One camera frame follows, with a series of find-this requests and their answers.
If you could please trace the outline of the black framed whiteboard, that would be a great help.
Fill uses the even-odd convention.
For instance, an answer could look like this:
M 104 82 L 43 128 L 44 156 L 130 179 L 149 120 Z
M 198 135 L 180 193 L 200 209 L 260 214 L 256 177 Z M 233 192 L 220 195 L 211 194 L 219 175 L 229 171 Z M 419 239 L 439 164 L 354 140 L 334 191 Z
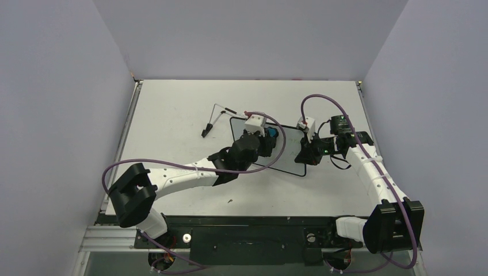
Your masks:
M 266 122 L 266 127 L 275 128 L 279 136 L 277 138 L 276 147 L 273 149 L 270 157 L 260 156 L 254 163 L 256 166 L 264 167 L 269 164 L 272 160 L 276 158 L 283 146 L 283 136 L 279 131 L 276 124 L 272 123 L 270 120 Z M 238 140 L 245 130 L 245 119 L 238 117 L 230 118 L 230 128 L 232 131 L 233 140 Z M 303 132 L 296 127 L 283 125 L 283 129 L 286 135 L 286 145 L 284 152 L 280 156 L 280 159 L 270 166 L 271 169 L 281 171 L 284 173 L 296 175 L 299 177 L 305 177 L 307 173 L 307 165 L 303 163 L 295 163 L 295 158 L 298 156 L 301 150 L 300 141 L 303 138 Z

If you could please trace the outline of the blue whiteboard eraser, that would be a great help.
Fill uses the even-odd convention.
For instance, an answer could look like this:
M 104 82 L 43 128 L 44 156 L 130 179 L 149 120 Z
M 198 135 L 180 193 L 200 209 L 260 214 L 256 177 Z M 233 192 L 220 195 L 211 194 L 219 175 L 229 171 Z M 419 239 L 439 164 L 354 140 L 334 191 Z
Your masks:
M 279 136 L 279 132 L 276 128 L 268 127 L 268 128 L 266 128 L 266 135 L 267 135 L 267 137 L 271 137 L 273 139 L 276 139 Z

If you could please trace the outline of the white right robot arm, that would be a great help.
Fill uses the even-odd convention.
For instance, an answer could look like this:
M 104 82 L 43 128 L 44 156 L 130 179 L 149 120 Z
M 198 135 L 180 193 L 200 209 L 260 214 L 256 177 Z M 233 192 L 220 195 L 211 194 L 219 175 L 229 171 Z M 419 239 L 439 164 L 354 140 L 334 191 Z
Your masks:
M 337 218 L 324 231 L 326 241 L 338 246 L 352 239 L 373 254 L 412 250 L 420 241 L 424 207 L 398 188 L 367 132 L 352 131 L 345 116 L 333 116 L 329 123 L 331 136 L 320 138 L 313 118 L 299 119 L 303 138 L 295 162 L 316 166 L 323 156 L 341 155 L 361 180 L 374 209 L 368 218 Z

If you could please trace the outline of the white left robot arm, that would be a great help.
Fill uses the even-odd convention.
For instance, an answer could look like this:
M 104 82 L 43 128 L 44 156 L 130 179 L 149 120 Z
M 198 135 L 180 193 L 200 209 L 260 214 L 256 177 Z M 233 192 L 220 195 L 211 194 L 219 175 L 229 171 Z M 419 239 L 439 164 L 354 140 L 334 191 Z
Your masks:
M 183 168 L 145 168 L 135 163 L 109 188 L 118 225 L 137 227 L 157 247 L 171 242 L 171 230 L 162 213 L 153 208 L 163 196 L 195 187 L 213 187 L 231 182 L 247 172 L 260 157 L 270 157 L 280 136 L 276 128 L 263 133 L 244 131 L 232 146 Z

